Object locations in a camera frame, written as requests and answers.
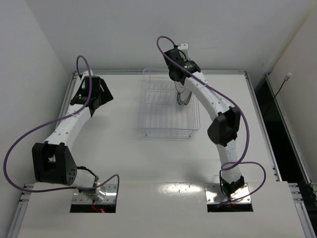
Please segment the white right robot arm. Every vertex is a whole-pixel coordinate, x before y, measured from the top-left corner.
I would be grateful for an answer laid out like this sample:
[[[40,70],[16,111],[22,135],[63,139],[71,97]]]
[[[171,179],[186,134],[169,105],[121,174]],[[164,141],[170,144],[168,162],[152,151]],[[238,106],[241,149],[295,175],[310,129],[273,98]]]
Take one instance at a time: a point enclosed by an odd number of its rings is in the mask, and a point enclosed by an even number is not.
[[[189,104],[192,95],[200,101],[211,118],[207,133],[217,147],[221,164],[226,168],[234,165],[238,161],[236,139],[241,118],[238,108],[208,89],[201,69],[177,47],[166,51],[164,60],[177,90],[178,104]]]

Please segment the white plate with flower emblem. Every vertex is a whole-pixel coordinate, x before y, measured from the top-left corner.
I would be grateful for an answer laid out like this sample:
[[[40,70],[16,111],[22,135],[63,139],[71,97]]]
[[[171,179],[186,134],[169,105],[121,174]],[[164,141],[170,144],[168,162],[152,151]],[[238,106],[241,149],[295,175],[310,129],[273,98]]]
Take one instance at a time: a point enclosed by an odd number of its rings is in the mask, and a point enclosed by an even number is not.
[[[175,81],[174,82],[175,89],[179,94],[190,94],[190,90],[186,88],[181,82]]]

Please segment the orange sunburst plate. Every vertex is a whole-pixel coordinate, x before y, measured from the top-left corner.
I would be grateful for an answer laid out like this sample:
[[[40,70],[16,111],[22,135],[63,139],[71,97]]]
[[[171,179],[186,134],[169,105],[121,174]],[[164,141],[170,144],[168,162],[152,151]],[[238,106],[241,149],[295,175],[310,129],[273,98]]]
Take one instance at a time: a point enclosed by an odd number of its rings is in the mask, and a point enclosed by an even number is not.
[[[186,101],[184,102],[184,105],[188,105],[189,104],[189,102],[191,100],[191,96],[192,96],[192,92],[190,91]]]

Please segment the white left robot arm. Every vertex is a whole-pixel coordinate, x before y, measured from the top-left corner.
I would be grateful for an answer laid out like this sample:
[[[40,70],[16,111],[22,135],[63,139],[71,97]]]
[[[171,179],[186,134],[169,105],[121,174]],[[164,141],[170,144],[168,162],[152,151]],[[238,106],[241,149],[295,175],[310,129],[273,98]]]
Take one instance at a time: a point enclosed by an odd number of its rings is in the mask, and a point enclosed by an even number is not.
[[[32,148],[37,182],[73,186],[90,200],[102,200],[105,188],[92,171],[77,166],[71,154],[76,137],[84,124],[102,105],[113,100],[105,81],[99,76],[82,76],[63,119],[55,131]]]

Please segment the green rimmed white plate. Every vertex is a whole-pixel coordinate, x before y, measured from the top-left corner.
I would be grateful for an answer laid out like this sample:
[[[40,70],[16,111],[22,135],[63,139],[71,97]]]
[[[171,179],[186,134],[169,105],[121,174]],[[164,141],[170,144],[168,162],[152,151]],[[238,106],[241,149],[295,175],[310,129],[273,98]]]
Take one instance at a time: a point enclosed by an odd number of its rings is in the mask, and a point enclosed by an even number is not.
[[[188,98],[190,93],[186,92],[178,92],[177,93],[177,103],[178,105],[187,105],[188,104]]]

